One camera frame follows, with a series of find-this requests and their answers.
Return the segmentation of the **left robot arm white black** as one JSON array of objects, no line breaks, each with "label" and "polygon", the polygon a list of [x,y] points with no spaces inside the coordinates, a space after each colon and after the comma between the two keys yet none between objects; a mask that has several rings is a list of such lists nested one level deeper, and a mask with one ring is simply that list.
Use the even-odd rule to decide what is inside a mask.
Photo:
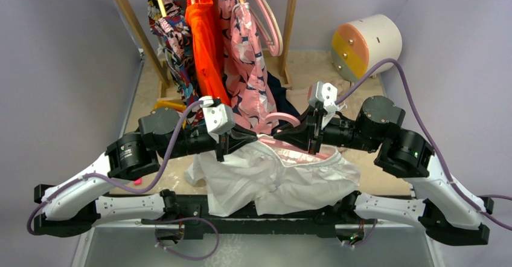
[{"label": "left robot arm white black", "polygon": [[175,223],[182,214],[175,192],[150,195],[129,183],[149,174],[157,183],[173,158],[211,152],[222,161],[257,140],[253,131],[235,123],[230,107],[208,106],[206,111],[205,124],[187,128],[187,111],[157,108],[72,178],[59,185],[36,186],[37,207],[28,218],[27,231],[34,236],[72,237],[119,220]]}]

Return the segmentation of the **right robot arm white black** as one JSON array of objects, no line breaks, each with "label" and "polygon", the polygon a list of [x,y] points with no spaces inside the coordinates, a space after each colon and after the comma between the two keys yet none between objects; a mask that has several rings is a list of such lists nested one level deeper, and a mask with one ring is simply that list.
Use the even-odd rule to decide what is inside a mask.
[{"label": "right robot arm white black", "polygon": [[274,137],[310,154],[322,146],[375,153],[377,167],[424,194],[420,199],[395,199],[354,191],[336,205],[343,221],[382,219],[419,227],[449,246],[488,244],[490,229],[483,218],[493,211],[492,199],[473,195],[448,179],[433,146],[421,134],[402,128],[403,109],[377,95],[363,102],[353,120],[337,112],[325,123],[324,114],[321,103],[309,106],[298,126],[283,126]]}]

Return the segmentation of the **white shorts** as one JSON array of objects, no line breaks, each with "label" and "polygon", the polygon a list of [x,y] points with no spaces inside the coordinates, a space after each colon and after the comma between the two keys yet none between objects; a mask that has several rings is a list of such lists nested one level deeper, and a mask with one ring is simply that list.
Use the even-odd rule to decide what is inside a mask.
[{"label": "white shorts", "polygon": [[194,156],[184,178],[206,182],[209,213],[228,217],[253,202],[258,215],[317,210],[355,191],[360,170],[333,146],[309,155],[265,143],[260,136],[226,155],[214,152]]}]

